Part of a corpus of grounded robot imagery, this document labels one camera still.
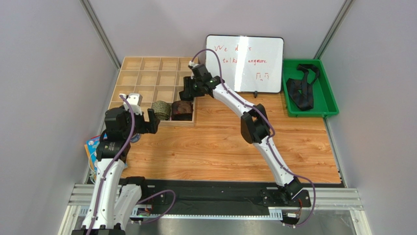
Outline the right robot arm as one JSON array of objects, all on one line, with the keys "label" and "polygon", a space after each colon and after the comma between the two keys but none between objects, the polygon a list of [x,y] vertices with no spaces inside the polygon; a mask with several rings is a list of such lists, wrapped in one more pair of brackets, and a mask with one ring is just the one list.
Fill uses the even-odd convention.
[{"label": "right robot arm", "polygon": [[189,62],[191,76],[184,77],[181,100],[210,95],[240,117],[243,139],[252,144],[268,164],[285,201],[293,200],[303,189],[298,177],[288,168],[273,141],[274,130],[263,105],[254,105],[233,91],[220,76],[212,76],[204,64]]}]

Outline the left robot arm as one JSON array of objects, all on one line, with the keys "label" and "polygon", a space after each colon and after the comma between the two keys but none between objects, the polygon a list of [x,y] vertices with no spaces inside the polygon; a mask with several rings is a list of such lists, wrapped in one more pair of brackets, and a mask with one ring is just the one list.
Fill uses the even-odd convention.
[{"label": "left robot arm", "polygon": [[105,114],[106,128],[100,136],[97,153],[96,182],[89,210],[73,235],[123,235],[135,204],[145,190],[144,177],[130,177],[118,188],[124,170],[130,139],[136,134],[155,134],[160,120],[148,109],[135,113],[126,105],[109,109]]}]

